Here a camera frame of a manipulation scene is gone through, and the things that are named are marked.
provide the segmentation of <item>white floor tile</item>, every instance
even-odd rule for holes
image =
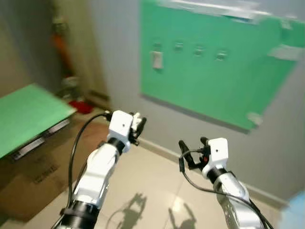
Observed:
[[[0,229],[22,229],[24,223],[12,219],[7,220]]]
[[[210,181],[205,180],[202,175],[195,172],[188,172],[188,175],[197,185],[213,188]],[[178,196],[171,209],[168,209],[167,214],[169,218],[166,229],[227,228],[216,195],[199,191],[186,180],[183,181]]]
[[[162,229],[182,180],[176,163],[133,147],[110,179],[102,213],[122,229]]]
[[[202,175],[194,171],[187,171],[187,174],[197,185],[213,188]],[[8,220],[0,229],[50,228],[66,201],[67,191],[28,223]],[[253,201],[277,229],[281,216],[279,210]],[[133,146],[119,159],[95,229],[163,228],[227,229],[227,226],[215,194],[192,187],[179,172],[178,164]]]
[[[116,229],[117,224],[105,217],[102,213],[99,214],[94,229]]]

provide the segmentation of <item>green panel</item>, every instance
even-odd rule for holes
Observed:
[[[244,129],[254,124],[249,112],[262,115],[277,88],[295,65],[267,54],[280,44],[304,47],[303,23],[284,30],[279,18],[259,24],[195,14],[141,2],[141,87],[146,95],[208,115]],[[183,49],[175,50],[182,42]],[[151,51],[161,44],[163,69],[152,68]],[[202,56],[194,54],[197,45]],[[220,50],[228,54],[217,61]]]
[[[34,84],[1,98],[0,108],[0,158],[74,112]]]

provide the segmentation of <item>black cable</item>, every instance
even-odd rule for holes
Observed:
[[[63,215],[59,217],[59,219],[54,223],[54,225],[51,227],[51,229],[55,229],[61,222],[62,218],[63,218]]]
[[[247,207],[249,207],[252,211],[254,211],[259,219],[261,220],[263,226],[264,226],[264,229],[267,229],[266,227],[266,224],[265,222],[267,223],[268,227],[270,229],[274,229],[272,227],[272,225],[269,223],[269,221],[263,216],[263,214],[260,212],[260,210],[255,206],[252,205],[252,203],[249,203],[248,201],[246,201],[245,199],[241,198],[241,197],[237,197],[237,196],[234,196],[234,195],[231,195],[229,193],[224,193],[224,192],[218,192],[218,191],[214,191],[214,190],[211,190],[211,189],[207,189],[207,188],[203,188],[203,187],[200,187],[200,186],[197,186],[193,181],[190,180],[190,178],[187,176],[187,174],[185,172],[182,172],[182,174],[184,175],[185,179],[196,189],[198,190],[201,190],[201,191],[204,191],[204,192],[209,192],[209,193],[214,193],[214,194],[218,194],[218,195],[223,195],[223,196],[227,196],[227,197],[231,197],[231,198],[234,198],[235,200],[239,200],[241,201],[243,204],[247,205]]]
[[[190,153],[199,153],[199,152],[201,152],[201,149],[189,149],[188,151],[185,151],[184,153],[182,153],[180,158],[183,158],[185,155],[190,154]]]
[[[95,118],[100,117],[100,116],[105,116],[105,113],[103,114],[97,114],[95,116],[93,116],[92,118],[90,118],[81,128],[81,130],[78,132],[74,144],[73,144],[73,148],[71,151],[71,155],[70,155],[70,161],[69,161],[69,169],[68,169],[68,184],[69,184],[69,195],[68,195],[68,201],[67,201],[67,208],[70,206],[71,204],[71,198],[72,198],[72,170],[73,170],[73,161],[74,161],[74,156],[75,156],[75,151],[76,151],[76,147],[78,144],[78,141],[81,137],[81,134],[83,133],[83,131],[85,130],[85,128],[87,127],[87,125]]]
[[[75,189],[76,189],[76,187],[78,186],[78,183],[80,182],[81,177],[82,177],[82,175],[84,174],[86,168],[87,168],[87,160],[85,160],[84,164],[83,164],[82,167],[81,167],[81,171],[80,171],[80,173],[78,174],[78,177],[77,177],[77,180],[76,180],[76,182],[75,182],[75,185],[74,185],[74,188],[73,188],[72,193],[75,192]]]

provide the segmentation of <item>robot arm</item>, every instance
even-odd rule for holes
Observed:
[[[228,160],[227,140],[225,138],[211,140],[201,138],[201,142],[204,144],[204,147],[197,150],[197,152],[202,153],[200,163],[195,164],[190,154],[188,154],[188,157],[184,156],[189,168],[200,169],[203,177],[212,182],[214,191],[242,198],[251,204],[247,188],[238,181],[232,172],[226,171]],[[183,141],[179,142],[179,146],[182,153],[189,150]],[[229,229],[264,229],[264,224],[257,213],[244,203],[219,194],[217,194],[217,200],[224,211],[226,224]]]
[[[107,142],[94,150],[88,157],[85,169],[72,196],[71,204],[61,211],[58,229],[93,229],[101,210],[109,184],[109,177],[122,153],[130,145],[138,145],[146,118],[140,114],[115,111],[109,115],[111,122]]]

